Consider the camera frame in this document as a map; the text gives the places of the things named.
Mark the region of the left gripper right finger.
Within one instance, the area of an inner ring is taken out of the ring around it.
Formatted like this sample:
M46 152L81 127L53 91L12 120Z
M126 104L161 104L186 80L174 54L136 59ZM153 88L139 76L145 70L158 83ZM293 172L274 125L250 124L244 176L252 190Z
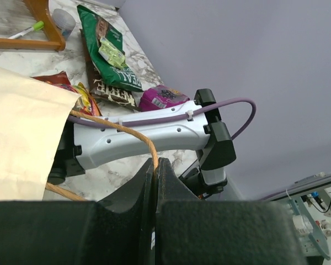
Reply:
M292 219L276 202L201 200L157 168L157 264L305 264Z

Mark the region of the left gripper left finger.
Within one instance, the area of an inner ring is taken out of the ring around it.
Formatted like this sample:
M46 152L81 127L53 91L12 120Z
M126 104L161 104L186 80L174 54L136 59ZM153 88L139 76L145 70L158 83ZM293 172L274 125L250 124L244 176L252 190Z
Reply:
M0 202L0 264L154 264L151 160L104 199Z

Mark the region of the beige paper bag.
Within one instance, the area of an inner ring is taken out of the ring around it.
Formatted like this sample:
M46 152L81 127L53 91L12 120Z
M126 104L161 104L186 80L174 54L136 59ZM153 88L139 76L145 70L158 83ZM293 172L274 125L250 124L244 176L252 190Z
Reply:
M79 95L0 68L0 201L41 200L63 127Z

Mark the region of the yellow m&m candy bag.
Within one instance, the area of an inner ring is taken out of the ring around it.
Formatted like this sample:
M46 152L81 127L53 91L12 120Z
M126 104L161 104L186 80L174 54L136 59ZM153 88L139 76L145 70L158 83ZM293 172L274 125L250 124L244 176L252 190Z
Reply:
M82 82L77 85L78 91L81 94L83 110L81 112L91 116L101 116L102 113L92 95L85 88Z

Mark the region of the colourful fruit candy bag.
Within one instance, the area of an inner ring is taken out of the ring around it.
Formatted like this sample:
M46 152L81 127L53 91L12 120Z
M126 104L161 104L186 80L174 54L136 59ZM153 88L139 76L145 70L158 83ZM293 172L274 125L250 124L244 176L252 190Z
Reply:
M82 104L82 100L81 100L81 94L79 93L78 88L77 88L76 85L55 84L55 86L79 94L79 98L76 101L75 106L73 107L73 110L75 110L77 112L81 112L81 110L83 110L83 104Z

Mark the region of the magenta candy bag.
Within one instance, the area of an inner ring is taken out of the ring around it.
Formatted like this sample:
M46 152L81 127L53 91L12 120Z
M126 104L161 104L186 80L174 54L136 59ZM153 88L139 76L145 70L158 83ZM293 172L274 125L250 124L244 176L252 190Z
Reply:
M189 101L190 98L179 91L163 85L157 85L146 90L139 103L142 112L171 108Z

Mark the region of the brown kettle chips bag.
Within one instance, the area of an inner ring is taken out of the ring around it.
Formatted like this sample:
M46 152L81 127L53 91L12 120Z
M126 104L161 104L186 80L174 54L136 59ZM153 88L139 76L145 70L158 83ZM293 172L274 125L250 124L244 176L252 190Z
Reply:
M86 39L83 30L80 29L82 39L84 58L86 63L86 72L88 80L88 90L90 94L99 100L115 103L130 110L140 111L133 94L124 89L107 86L89 55Z

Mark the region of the orange red snack bag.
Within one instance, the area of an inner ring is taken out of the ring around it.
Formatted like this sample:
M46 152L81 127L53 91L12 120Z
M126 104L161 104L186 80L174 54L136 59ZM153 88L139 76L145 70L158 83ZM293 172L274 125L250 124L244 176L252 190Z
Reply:
M67 84L71 85L68 75L65 71L61 71L59 73L53 74L53 75L43 75L43 76L35 76L32 77L35 80L46 82L50 84Z

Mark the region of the light green snack packet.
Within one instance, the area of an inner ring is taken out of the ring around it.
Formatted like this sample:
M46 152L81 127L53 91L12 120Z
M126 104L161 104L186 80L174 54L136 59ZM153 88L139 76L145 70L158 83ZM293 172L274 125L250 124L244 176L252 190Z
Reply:
M118 69L124 69L126 67L125 55L108 39L100 39L100 47L98 52L102 58L113 67Z

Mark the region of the green real chips bag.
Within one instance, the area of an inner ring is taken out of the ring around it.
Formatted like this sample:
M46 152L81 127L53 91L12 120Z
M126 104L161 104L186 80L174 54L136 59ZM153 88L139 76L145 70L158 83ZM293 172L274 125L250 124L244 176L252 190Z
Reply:
M108 86L142 92L142 84L126 63L123 35L107 20L83 5L77 6L89 55Z

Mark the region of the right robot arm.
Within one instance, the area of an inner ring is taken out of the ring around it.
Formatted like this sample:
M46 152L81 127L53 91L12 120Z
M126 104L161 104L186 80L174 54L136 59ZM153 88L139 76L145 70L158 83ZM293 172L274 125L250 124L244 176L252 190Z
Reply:
M183 104L115 117L70 115L63 129L48 181L59 185L106 163L155 151L192 150L197 160L180 177L196 195L215 194L227 184L225 167L236 159L233 140L219 108L235 99L216 102L209 89L197 91Z

